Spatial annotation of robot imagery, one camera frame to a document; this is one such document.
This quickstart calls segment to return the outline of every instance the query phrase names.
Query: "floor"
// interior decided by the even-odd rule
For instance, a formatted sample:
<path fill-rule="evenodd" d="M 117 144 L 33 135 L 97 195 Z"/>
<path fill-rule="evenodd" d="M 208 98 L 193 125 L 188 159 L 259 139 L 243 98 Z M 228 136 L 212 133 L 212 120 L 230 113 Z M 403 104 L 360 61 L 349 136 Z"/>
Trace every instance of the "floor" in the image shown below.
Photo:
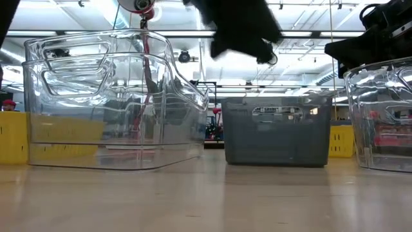
<path fill-rule="evenodd" d="M 332 159 L 324 169 L 228 166 L 207 150 L 158 171 L 0 167 L 0 231 L 410 231 L 412 178 Z"/>

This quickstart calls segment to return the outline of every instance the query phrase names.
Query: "black machinery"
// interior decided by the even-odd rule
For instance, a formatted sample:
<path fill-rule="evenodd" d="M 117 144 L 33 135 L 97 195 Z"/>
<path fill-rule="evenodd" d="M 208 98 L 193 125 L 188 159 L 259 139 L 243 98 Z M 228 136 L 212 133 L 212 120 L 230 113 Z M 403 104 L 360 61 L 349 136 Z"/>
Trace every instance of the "black machinery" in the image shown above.
<path fill-rule="evenodd" d="M 374 8 L 364 15 L 367 9 Z M 328 43 L 324 52 L 338 60 L 339 78 L 363 64 L 412 56 L 412 1 L 391 0 L 365 7 L 359 16 L 366 32 Z"/>

